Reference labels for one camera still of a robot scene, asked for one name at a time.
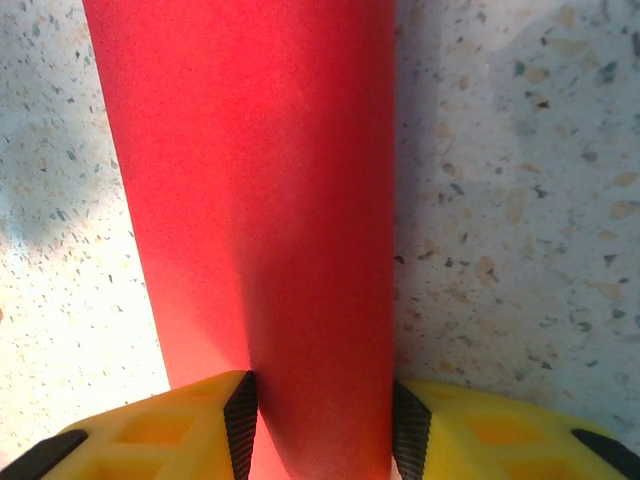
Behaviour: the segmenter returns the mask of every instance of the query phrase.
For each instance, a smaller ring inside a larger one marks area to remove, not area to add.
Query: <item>black rubber pad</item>
[[[393,457],[402,480],[422,480],[431,412],[411,391],[393,382]]]
[[[640,457],[620,442],[588,430],[575,429],[571,433],[627,480],[640,480]]]
[[[0,480],[40,480],[89,438],[84,430],[70,430],[43,440],[0,472]]]
[[[227,441],[231,453],[233,478],[247,480],[251,469],[253,440],[258,421],[258,393],[256,376],[247,372],[224,406]]]

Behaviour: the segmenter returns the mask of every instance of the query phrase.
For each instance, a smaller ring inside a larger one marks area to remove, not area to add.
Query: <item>red sheet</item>
[[[388,479],[393,1],[84,3],[172,386],[257,371],[253,479]]]

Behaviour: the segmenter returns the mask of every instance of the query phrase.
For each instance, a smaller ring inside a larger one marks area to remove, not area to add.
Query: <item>yellow plastic object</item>
[[[69,426],[86,432],[44,476],[19,465],[2,478],[44,480],[234,480],[248,476],[257,416],[255,378],[228,372]],[[239,434],[235,439],[231,435]],[[39,462],[32,453],[30,461]]]
[[[415,399],[426,407],[422,413]],[[394,456],[404,479],[631,478],[581,443],[575,431],[610,438],[586,420],[466,388],[402,381],[394,389]]]

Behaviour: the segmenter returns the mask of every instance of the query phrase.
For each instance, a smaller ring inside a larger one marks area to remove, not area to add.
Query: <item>black rubber edge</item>
[[[422,480],[431,412],[411,390],[393,382],[393,457],[402,480]]]
[[[640,457],[613,438],[577,428],[573,436],[627,480],[640,480]]]
[[[256,376],[247,372],[224,406],[224,421],[234,480],[247,480],[258,422]]]
[[[0,471],[0,480],[40,480],[87,438],[84,430],[70,430],[42,440]]]

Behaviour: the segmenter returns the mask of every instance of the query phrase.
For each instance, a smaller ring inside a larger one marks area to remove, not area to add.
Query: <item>speckled floor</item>
[[[640,451],[640,1],[397,11],[399,373]],[[0,24],[1,466],[167,382],[81,2]]]

